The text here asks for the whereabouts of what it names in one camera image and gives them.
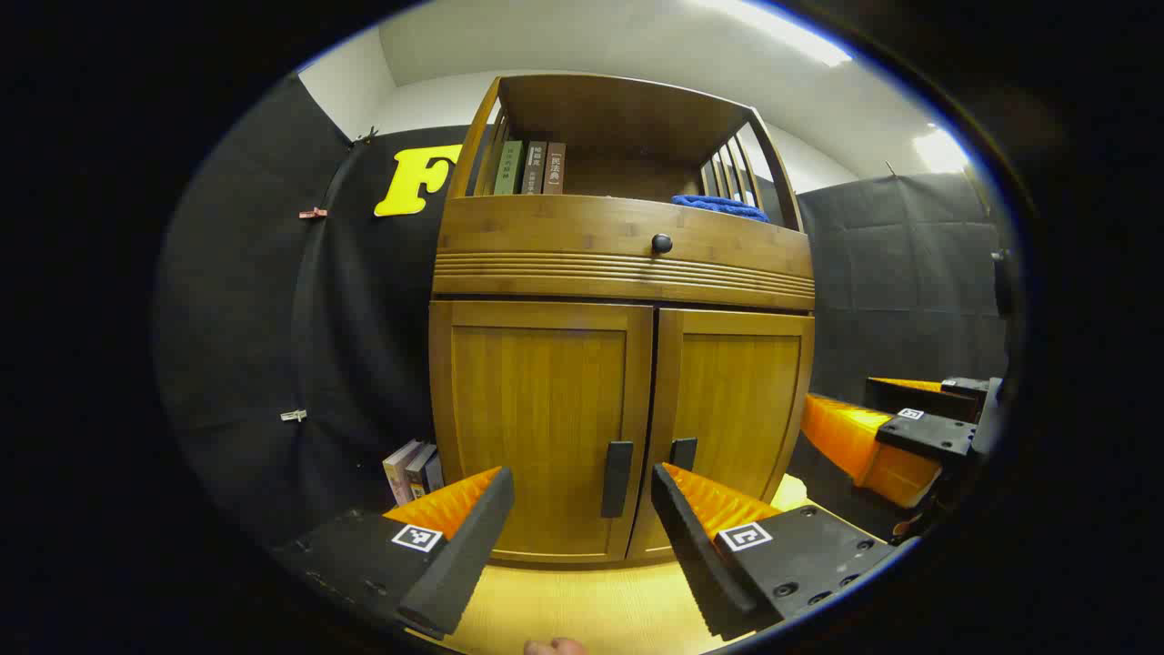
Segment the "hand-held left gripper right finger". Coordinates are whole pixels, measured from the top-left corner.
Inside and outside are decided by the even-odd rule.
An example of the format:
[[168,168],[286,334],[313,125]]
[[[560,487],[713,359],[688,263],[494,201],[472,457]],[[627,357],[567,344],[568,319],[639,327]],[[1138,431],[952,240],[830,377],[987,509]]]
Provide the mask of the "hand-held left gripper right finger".
[[724,641],[826,606],[897,551],[814,503],[774,510],[670,463],[654,465],[651,487],[707,629]]

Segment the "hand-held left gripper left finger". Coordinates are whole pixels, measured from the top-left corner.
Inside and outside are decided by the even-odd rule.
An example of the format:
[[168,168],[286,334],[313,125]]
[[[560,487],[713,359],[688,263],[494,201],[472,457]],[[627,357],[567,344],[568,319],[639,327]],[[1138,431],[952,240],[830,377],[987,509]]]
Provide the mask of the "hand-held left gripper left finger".
[[457,631],[514,500],[494,467],[395,510],[346,510],[274,547],[308,588],[383,631]]

